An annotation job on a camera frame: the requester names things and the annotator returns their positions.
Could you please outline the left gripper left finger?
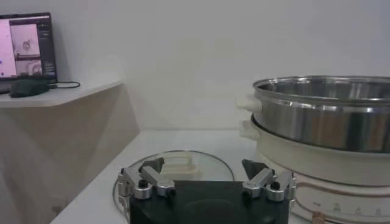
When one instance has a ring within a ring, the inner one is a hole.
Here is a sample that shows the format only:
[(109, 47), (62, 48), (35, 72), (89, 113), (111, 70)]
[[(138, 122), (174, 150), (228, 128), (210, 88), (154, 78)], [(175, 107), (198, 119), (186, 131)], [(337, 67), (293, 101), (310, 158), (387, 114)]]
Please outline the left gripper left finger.
[(134, 196), (138, 200), (148, 200), (155, 189), (158, 196), (174, 197), (175, 182), (160, 173), (164, 163), (164, 158), (159, 157), (144, 161), (139, 168), (122, 168), (117, 179), (118, 195), (123, 198)]

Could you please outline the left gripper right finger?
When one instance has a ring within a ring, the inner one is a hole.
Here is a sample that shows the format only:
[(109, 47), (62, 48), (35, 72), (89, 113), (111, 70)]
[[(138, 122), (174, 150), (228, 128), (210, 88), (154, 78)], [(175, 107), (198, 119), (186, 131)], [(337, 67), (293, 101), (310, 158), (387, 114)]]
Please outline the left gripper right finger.
[(270, 201), (293, 201), (296, 194), (296, 178), (291, 171), (277, 173), (264, 163), (243, 159), (248, 180), (243, 182), (242, 195), (245, 200), (254, 200), (262, 195)]

